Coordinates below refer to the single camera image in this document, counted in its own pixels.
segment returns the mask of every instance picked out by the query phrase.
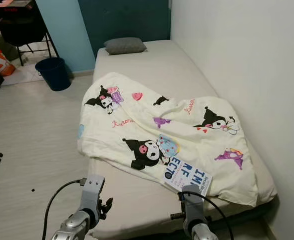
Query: bed sheet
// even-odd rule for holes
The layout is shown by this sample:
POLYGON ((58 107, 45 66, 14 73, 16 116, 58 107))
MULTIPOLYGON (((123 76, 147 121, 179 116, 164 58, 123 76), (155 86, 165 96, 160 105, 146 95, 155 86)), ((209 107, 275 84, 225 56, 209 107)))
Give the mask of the bed sheet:
MULTIPOLYGON (((201 71, 172 41, 145 42, 142 53, 109 55, 98 52, 93 80, 109 72, 118 72, 148 88, 178 100, 190 97, 216 96, 201 71)), ((258 205, 269 202, 277 194, 273 179, 261 158, 248 142, 259 189, 258 205)), ((181 210, 178 197, 161 185, 123 172, 102 160, 90 159, 89 173, 105 176, 102 199, 114 198, 107 219, 92 231, 100 240, 129 239, 155 233, 170 233, 182 228, 182 220, 170 220, 170 214, 181 210)), ((230 216, 251 207, 212 200, 230 216)), ((214 220, 218 212, 205 203, 205 214, 214 220)))

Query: blue trash can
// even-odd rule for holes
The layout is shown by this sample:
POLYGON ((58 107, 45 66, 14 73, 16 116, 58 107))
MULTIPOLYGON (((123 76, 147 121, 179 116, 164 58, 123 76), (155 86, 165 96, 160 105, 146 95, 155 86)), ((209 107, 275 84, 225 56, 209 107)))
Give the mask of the blue trash can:
POLYGON ((64 90, 71 84, 65 68, 65 61, 62 58, 46 58, 38 62, 35 68, 53 91, 64 90))

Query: dark green headboard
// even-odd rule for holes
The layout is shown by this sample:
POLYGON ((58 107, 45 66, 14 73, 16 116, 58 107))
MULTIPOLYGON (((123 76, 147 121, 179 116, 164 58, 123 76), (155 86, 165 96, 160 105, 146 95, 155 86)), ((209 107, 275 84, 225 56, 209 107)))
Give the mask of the dark green headboard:
POLYGON ((92 50, 109 39, 170 39, 171 0, 78 0, 92 50))

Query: gray floor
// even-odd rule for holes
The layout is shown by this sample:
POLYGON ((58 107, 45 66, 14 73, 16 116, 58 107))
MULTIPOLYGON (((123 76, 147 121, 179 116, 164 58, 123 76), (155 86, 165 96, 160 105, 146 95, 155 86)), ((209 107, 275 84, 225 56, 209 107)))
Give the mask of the gray floor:
MULTIPOLYGON (((60 92, 44 81, 0 89, 0 240, 40 239, 51 195, 63 183, 86 176, 88 161, 77 152, 76 136, 81 100, 91 81, 92 76, 77 77, 60 92)), ((47 239, 77 209, 80 194, 74 184, 53 202, 47 239)), ((236 240, 267 240, 256 222, 234 232, 236 240)), ((228 239, 225 231, 218 236, 228 239)))

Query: light blue wall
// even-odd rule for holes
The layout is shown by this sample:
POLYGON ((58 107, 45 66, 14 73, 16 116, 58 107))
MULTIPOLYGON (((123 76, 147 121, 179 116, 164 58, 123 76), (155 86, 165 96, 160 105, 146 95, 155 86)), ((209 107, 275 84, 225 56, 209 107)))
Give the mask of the light blue wall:
POLYGON ((36 0, 48 31, 72 72, 94 69, 95 58, 78 0, 36 0))

